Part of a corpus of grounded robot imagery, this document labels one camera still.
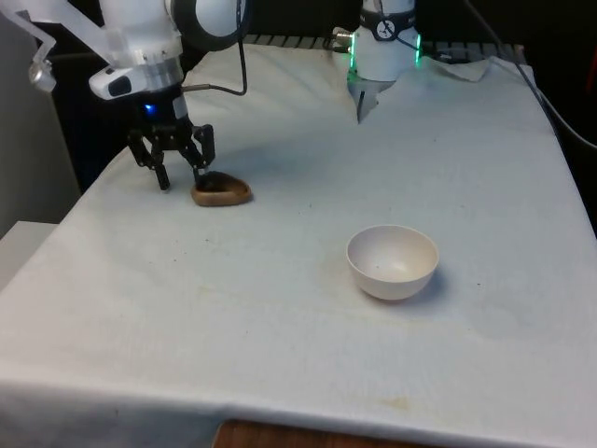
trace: table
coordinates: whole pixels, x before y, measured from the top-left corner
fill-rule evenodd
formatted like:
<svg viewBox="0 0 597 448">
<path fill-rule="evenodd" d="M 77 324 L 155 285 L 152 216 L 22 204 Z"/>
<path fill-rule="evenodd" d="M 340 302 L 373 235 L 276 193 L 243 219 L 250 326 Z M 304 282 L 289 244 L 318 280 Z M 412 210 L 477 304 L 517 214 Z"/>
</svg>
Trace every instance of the table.
<svg viewBox="0 0 597 448">
<path fill-rule="evenodd" d="M 167 163 L 159 194 L 118 156 L 3 291 L 0 440 L 209 446 L 239 418 L 446 446 L 597 444 L 597 248 L 517 78 L 424 66 L 361 126 L 221 147 L 217 169 L 256 195 L 242 207 L 195 207 L 186 164 Z M 441 253 L 399 306 L 345 266 L 352 234 L 383 223 Z"/>
<path fill-rule="evenodd" d="M 214 448 L 424 448 L 399 441 L 344 436 L 293 427 L 227 422 L 217 431 Z"/>
</svg>

